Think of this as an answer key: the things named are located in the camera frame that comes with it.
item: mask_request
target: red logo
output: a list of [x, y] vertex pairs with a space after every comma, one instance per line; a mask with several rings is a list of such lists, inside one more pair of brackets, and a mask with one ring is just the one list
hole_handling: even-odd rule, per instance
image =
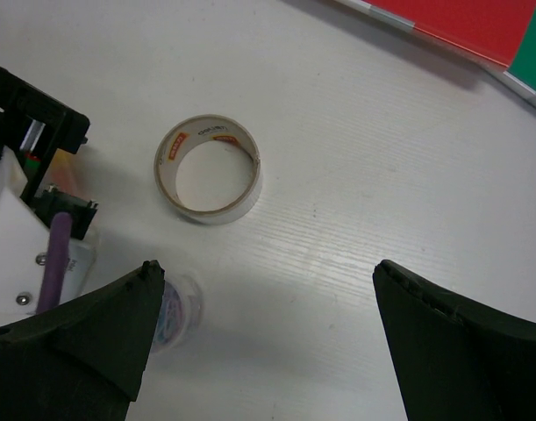
[[219, 142], [226, 142], [230, 143], [231, 145], [240, 147], [240, 143], [236, 140], [234, 136], [227, 136], [226, 134], [221, 134], [219, 136], [211, 136], [211, 138], [213, 140], [218, 140]]
[[176, 157], [176, 152], [178, 152], [178, 148], [182, 144], [184, 140], [186, 140], [189, 137], [187, 133], [180, 132], [178, 136], [176, 136], [176, 139], [172, 143], [172, 147], [170, 148], [170, 153], [168, 154], [168, 159], [173, 161]]

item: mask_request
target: metal screw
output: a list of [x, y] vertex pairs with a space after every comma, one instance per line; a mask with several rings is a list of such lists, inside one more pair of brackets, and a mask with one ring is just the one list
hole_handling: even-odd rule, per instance
[[46, 264], [46, 254], [40, 253], [36, 256], [36, 263], [40, 266], [44, 266]]
[[16, 303], [18, 305], [28, 305], [32, 300], [32, 294], [29, 292], [21, 292], [16, 297]]

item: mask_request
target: wood grain texture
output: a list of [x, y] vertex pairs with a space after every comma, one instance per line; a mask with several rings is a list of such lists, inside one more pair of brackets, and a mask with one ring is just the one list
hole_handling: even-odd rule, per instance
[[[536, 112], [473, 65], [316, 0], [0, 1], [0, 65], [87, 114], [88, 289], [158, 258], [204, 325], [153, 357], [136, 420], [405, 419], [381, 259], [536, 321]], [[153, 179], [176, 123], [235, 118], [264, 187], [231, 225]]]

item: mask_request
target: tape label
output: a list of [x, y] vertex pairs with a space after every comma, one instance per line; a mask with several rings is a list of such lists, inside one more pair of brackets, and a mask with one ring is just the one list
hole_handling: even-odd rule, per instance
[[211, 132], [219, 132], [219, 131], [228, 131], [229, 129], [226, 128], [225, 125], [212, 125], [211, 127], [207, 127], [206, 129], [203, 129], [201, 132], [198, 133], [199, 136], [203, 136], [207, 133]]
[[237, 139], [234, 136], [230, 136], [228, 134], [218, 134], [217, 136], [211, 136], [211, 140], [230, 143], [231, 145], [240, 147], [240, 143], [237, 141]]
[[178, 152], [178, 149], [180, 148], [180, 145], [184, 140], [186, 140], [189, 137], [189, 134], [180, 132], [175, 137], [174, 142], [172, 142], [172, 147], [170, 147], [170, 153], [168, 154], [168, 159], [170, 161], [173, 161], [176, 157], [176, 153]]

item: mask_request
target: red book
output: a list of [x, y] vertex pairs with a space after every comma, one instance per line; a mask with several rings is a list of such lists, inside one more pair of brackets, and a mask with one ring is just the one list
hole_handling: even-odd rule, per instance
[[503, 68], [513, 62], [536, 7], [536, 0], [339, 1], [377, 18], [384, 12], [385, 20], [399, 20], [396, 26]]

